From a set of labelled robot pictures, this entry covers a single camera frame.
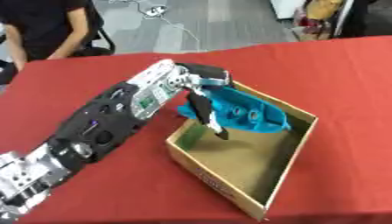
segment robotic arm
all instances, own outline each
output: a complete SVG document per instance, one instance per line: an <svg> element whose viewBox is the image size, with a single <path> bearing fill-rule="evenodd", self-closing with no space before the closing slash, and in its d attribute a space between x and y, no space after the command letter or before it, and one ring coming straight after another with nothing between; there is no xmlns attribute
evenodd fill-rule
<svg viewBox="0 0 392 224"><path fill-rule="evenodd" d="M14 221L29 213L55 186L136 134L183 90L189 91L187 99L201 123L228 139L203 92L224 86L232 86L232 81L221 68L165 59L99 94L27 156L15 151L0 155L1 220Z"/></svg>

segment person's arm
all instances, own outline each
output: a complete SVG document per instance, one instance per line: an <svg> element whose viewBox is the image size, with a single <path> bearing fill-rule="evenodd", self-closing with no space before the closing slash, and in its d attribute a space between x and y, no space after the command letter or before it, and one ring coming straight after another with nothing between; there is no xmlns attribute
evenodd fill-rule
<svg viewBox="0 0 392 224"><path fill-rule="evenodd" d="M21 71L27 61L25 49L22 47L22 35L18 28L12 24L5 24L4 28L10 56L12 57L17 70Z"/></svg>
<svg viewBox="0 0 392 224"><path fill-rule="evenodd" d="M70 10L67 13L69 23L73 31L69 34L61 46L49 56L49 60L64 59L71 55L81 44L88 34L88 19L84 8Z"/></svg>

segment cable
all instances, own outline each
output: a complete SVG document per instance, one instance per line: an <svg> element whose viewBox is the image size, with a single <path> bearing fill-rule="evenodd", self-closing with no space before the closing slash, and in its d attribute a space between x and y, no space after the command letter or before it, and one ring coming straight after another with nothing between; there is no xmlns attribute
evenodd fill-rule
<svg viewBox="0 0 392 224"><path fill-rule="evenodd" d="M140 13L143 15L143 19L157 19L157 18L159 18L159 19L162 19L163 21L165 21L168 25L171 25L171 26L173 26L174 28L180 29L180 30L182 30L182 31L184 31L184 32L187 32L187 33L189 34L189 36L191 36L191 37L196 41L196 51L197 51L198 53L201 52L201 50L200 50L200 48L201 48L200 40L199 40L199 39L196 37L196 35L194 35L190 30L188 30L188 29L186 29L186 28L184 28L184 27L180 27L180 26L178 26L178 25L172 23L171 21L169 21L167 18L164 17L164 14L158 14L158 15L156 15L156 16L154 16L154 17L148 15L145 11L142 11L142 9L141 9L141 4L140 4L140 3L141 3L141 2L146 2L147 4L150 5L150 7L151 7L152 10L154 10L154 8L157 8L157 7L165 7L166 9L169 9L167 6L162 5L162 4L160 4L160 5L158 5L158 4L153 4L153 3L151 3L149 0L108 0L108 3L109 3L109 4L115 4L115 3L117 3L117 2L121 2L121 3L134 3L134 4L137 5L137 11L140 12Z"/></svg>
<svg viewBox="0 0 392 224"><path fill-rule="evenodd" d="M164 18L164 17L160 17L160 18L162 20L164 20L166 23L168 23L169 25L172 25L173 27L175 27L177 29L180 29L180 30L183 30L183 31L187 32L194 40L196 40L196 51L198 53L200 53L200 40L198 38L196 38L196 36L190 30L188 30L188 29L186 29L184 27L177 26L177 25L173 24L172 22L170 22L169 20L167 20L166 18Z"/></svg>

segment black shirt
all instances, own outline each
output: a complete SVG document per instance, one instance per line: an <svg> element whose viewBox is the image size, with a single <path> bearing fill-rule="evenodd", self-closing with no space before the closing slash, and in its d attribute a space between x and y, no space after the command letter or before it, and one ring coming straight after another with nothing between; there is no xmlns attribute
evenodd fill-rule
<svg viewBox="0 0 392 224"><path fill-rule="evenodd" d="M19 29L29 58L43 59L72 31L67 19L69 11L84 7L87 20L93 20L87 8L90 4L91 0L0 0L0 22Z"/></svg>

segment blue toy boat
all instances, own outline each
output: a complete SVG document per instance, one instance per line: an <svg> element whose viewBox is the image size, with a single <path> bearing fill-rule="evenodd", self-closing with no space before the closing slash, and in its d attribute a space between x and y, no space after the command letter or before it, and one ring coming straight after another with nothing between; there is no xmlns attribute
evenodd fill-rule
<svg viewBox="0 0 392 224"><path fill-rule="evenodd" d="M212 91L203 89L212 102L217 122L223 127L258 133L275 133L290 130L286 114L278 107L251 94L222 87ZM196 119L190 103L178 107L185 117Z"/></svg>

